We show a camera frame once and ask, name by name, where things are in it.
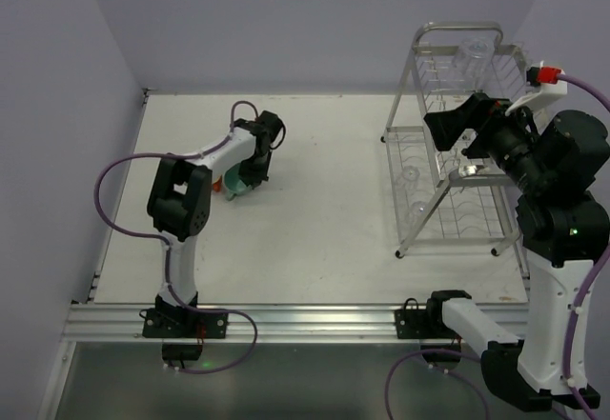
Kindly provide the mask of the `clear glass cup top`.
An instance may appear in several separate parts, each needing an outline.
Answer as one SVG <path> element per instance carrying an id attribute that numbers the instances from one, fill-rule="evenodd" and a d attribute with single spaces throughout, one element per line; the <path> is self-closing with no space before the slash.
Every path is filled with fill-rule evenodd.
<path id="1" fill-rule="evenodd" d="M 451 62 L 454 83 L 461 90 L 480 90 L 484 87 L 496 47 L 491 38 L 468 37 L 457 48 Z"/>

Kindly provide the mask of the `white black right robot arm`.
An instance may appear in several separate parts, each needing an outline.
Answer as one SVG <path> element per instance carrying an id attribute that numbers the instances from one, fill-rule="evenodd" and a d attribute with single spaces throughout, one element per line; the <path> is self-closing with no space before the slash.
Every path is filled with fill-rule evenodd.
<path id="1" fill-rule="evenodd" d="M 424 120 L 441 151 L 472 130 L 465 155 L 493 160 L 519 189 L 516 217 L 530 268 L 523 337 L 462 290 L 431 294 L 432 325 L 464 338 L 487 389 L 515 408 L 545 411 L 561 403 L 592 413 L 600 394 L 587 380 L 584 340 L 593 284 L 609 257 L 609 216 L 589 188 L 609 158 L 605 126 L 583 111 L 563 110 L 538 130 L 528 107 L 512 109 L 483 93 Z"/>

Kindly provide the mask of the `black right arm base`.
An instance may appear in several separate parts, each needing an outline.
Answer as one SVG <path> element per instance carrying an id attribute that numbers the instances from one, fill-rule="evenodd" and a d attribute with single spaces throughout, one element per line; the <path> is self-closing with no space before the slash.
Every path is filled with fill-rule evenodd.
<path id="1" fill-rule="evenodd" d="M 422 350 L 432 350 L 429 340 L 443 343 L 443 350 L 461 351 L 461 338 L 455 331 L 449 330 L 441 321 L 441 305 L 446 295 L 435 291 L 425 304 L 416 298 L 407 298 L 403 305 L 393 312 L 396 337 L 401 340 L 416 340 Z"/>

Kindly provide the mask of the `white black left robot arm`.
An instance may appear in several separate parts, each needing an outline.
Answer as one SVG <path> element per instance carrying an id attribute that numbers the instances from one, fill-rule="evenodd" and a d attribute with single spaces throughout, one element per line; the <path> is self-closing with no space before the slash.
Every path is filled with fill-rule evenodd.
<path id="1" fill-rule="evenodd" d="M 272 152 L 285 134 L 284 122 L 265 110 L 253 120 L 236 120 L 218 147 L 160 160 L 147 204 L 164 250 L 157 310 L 172 315 L 194 312 L 196 241 L 211 214 L 214 183 L 234 180 L 237 190 L 229 193 L 231 197 L 260 186 L 268 180 Z"/>

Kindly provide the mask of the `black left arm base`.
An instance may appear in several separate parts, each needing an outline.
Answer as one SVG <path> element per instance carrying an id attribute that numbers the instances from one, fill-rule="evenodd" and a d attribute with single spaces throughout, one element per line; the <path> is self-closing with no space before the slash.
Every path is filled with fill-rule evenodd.
<path id="1" fill-rule="evenodd" d="M 139 312 L 143 319 L 142 336 L 148 339 L 192 339 L 194 344 L 163 344 L 161 357 L 164 363 L 187 368 L 203 352 L 205 339 L 224 339 L 229 323 L 227 313 L 194 312 L 181 306 L 172 306 L 155 298 L 152 308 Z"/>

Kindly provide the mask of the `orange ceramic mug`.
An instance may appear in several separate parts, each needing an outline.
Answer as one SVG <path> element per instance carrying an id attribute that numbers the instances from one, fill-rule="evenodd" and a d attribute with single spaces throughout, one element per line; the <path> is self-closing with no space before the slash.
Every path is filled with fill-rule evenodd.
<path id="1" fill-rule="evenodd" d="M 218 178 L 214 183 L 213 183 L 213 191 L 215 193 L 220 193 L 223 191 L 223 181 L 222 178 Z"/>

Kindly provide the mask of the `mint green ceramic mug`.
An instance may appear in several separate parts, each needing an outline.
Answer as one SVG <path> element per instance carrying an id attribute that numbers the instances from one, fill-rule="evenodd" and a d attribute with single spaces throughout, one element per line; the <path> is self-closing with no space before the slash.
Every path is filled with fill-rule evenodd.
<path id="1" fill-rule="evenodd" d="M 252 190 L 239 176 L 239 166 L 235 166 L 226 171 L 222 176 L 222 187 L 227 201 L 232 201 L 236 197 L 243 196 Z"/>

